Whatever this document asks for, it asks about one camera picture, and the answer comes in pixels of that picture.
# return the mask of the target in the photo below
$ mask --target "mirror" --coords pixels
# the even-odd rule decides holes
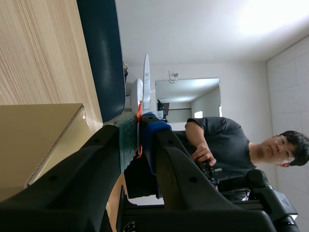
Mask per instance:
[[[156,81],[155,92],[157,109],[170,124],[186,123],[191,117],[222,116],[218,78]]]

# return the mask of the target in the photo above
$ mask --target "wooden surface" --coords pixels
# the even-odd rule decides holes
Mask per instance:
[[[102,118],[75,0],[0,1],[0,104],[83,103]]]
[[[125,176],[123,174],[118,178],[116,184],[114,185],[114,188],[112,189],[110,197],[108,199],[109,208],[111,210],[109,217],[110,217],[110,223],[111,223],[113,232],[117,231],[116,222],[117,222],[118,206],[119,206],[119,199],[120,199],[120,190],[121,190],[122,185],[125,187],[125,193],[127,194],[126,181],[125,181]]]

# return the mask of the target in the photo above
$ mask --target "black metal frame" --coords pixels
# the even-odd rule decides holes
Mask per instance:
[[[260,200],[250,201],[232,201],[232,203],[242,209],[246,210],[264,210],[264,207]],[[116,223],[116,229],[118,232],[127,231],[130,229],[130,224],[136,224],[136,221],[141,215],[150,215],[165,213],[165,207],[163,204],[159,205],[136,205],[132,204],[125,194],[124,187],[121,188],[121,194],[119,199],[118,217]]]
[[[141,131],[156,121],[143,116]],[[33,185],[1,202],[0,231],[100,231],[108,197],[121,174],[120,130],[114,125],[104,126]],[[171,130],[156,132],[151,148],[148,155],[154,156],[165,211],[140,215],[137,232],[276,231],[266,213],[243,210],[217,192]]]

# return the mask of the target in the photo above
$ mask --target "dark gray t-shirt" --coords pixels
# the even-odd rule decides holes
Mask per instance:
[[[203,130],[211,153],[217,160],[214,168],[222,168],[215,175],[219,180],[243,176],[255,169],[249,155],[249,140],[241,126],[224,117],[190,118]],[[196,148],[187,140],[185,131],[174,131],[188,153],[192,155]]]

